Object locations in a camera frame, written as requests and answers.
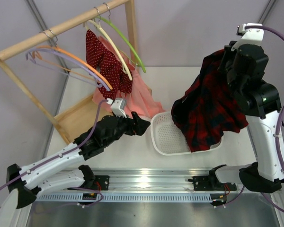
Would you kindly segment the purple plastic hanger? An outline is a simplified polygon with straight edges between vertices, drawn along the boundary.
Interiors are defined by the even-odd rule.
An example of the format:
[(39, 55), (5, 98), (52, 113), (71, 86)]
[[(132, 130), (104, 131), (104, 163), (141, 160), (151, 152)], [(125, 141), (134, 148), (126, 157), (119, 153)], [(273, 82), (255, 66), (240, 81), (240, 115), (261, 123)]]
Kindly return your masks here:
[[(72, 63), (71, 61), (68, 61), (65, 58), (62, 58), (60, 56), (56, 56), (56, 55), (49, 53), (49, 52), (37, 52), (37, 54), (38, 54), (38, 57), (41, 58), (41, 59), (36, 58), (35, 59), (36, 63), (33, 63), (30, 56), (28, 56), (28, 60), (27, 59), (26, 60), (32, 62), (35, 65), (39, 65), (39, 66), (45, 67), (47, 69), (55, 70), (57, 72), (61, 72), (61, 73), (65, 73), (65, 74), (73, 72), (73, 70), (71, 70), (71, 66), (80, 68), (79, 66)], [(62, 64), (58, 64), (58, 63), (51, 61), (49, 59), (49, 55), (54, 55), (55, 57), (57, 57), (61, 61), (63, 61), (64, 64), (62, 65)], [(92, 75), (88, 72), (86, 72), (86, 74), (75, 73), (74, 77), (79, 79), (79, 80), (82, 80), (84, 82), (90, 83), (90, 84), (92, 84), (92, 85), (94, 85), (98, 88), (103, 88), (105, 91), (107, 91), (100, 83), (96, 82), (94, 80), (94, 78), (92, 77)]]

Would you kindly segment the red plaid skirt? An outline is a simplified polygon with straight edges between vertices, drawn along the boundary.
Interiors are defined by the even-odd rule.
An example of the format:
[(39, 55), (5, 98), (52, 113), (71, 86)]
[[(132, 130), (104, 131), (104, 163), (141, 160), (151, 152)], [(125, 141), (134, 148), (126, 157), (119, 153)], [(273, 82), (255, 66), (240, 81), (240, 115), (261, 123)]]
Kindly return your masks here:
[(226, 76), (218, 71), (223, 55), (224, 50), (218, 50), (203, 59), (199, 75), (171, 108), (172, 120), (191, 152), (209, 150), (224, 132), (239, 133), (248, 125)]

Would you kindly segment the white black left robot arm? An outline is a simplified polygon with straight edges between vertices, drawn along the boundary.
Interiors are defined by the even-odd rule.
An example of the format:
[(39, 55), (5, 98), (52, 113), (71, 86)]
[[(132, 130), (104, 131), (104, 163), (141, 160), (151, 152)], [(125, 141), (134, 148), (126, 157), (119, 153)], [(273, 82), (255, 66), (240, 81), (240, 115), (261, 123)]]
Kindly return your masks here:
[(65, 168), (95, 157), (123, 135), (142, 136), (150, 122), (132, 112), (131, 118), (104, 116), (61, 151), (27, 166), (12, 164), (7, 168), (9, 192), (18, 190), (16, 208), (32, 204), (38, 197), (68, 188), (92, 187), (95, 176), (88, 165), (62, 174)]

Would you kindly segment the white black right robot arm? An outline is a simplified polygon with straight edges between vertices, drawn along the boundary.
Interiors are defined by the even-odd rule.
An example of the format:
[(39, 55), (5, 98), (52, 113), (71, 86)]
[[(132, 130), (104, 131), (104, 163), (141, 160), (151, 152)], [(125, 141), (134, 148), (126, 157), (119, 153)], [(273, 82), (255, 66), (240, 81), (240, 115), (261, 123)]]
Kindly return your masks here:
[(274, 193), (284, 183), (284, 145), (276, 148), (277, 120), (281, 113), (278, 90), (262, 78), (268, 56), (261, 46), (231, 41), (218, 71), (248, 122), (247, 130), (256, 161), (245, 166), (221, 165), (210, 172), (219, 183), (244, 185), (252, 192)]

